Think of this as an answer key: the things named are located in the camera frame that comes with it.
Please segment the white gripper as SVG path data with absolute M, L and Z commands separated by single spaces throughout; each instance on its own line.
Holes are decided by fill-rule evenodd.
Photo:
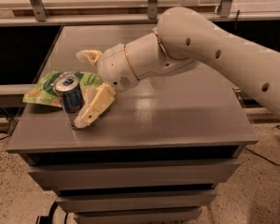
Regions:
M 137 86 L 139 79 L 123 44 L 107 49 L 103 54 L 100 50 L 84 49 L 76 56 L 81 62 L 97 68 L 97 74 L 104 82 L 86 92 L 85 104 L 74 119 L 75 126 L 82 129 L 90 126 L 112 105 L 116 91 L 126 91 Z

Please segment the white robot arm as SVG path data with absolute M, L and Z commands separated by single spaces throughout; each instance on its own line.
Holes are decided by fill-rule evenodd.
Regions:
M 96 69 L 104 85 L 79 118 L 89 125 L 139 81 L 184 73 L 204 63 L 280 118 L 280 52 L 232 35 L 192 9 L 173 7 L 152 33 L 104 52 L 82 50 L 77 58 Z

